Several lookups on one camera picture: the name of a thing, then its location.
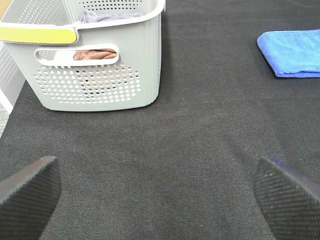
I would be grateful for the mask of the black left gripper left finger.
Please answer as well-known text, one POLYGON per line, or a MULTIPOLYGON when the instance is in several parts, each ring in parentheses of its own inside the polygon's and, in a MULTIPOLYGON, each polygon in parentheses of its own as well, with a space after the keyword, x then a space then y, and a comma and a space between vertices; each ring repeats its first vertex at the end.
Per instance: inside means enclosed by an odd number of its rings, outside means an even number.
POLYGON ((38 240, 61 195, 59 161, 45 156, 0 183, 0 238, 38 240))

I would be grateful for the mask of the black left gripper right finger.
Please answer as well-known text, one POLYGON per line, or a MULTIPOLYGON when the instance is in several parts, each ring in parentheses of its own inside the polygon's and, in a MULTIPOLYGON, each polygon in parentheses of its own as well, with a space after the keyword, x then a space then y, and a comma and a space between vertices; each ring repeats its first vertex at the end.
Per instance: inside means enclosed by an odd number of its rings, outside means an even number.
POLYGON ((319 184, 274 157, 262 157, 254 196, 277 240, 320 238, 319 184))

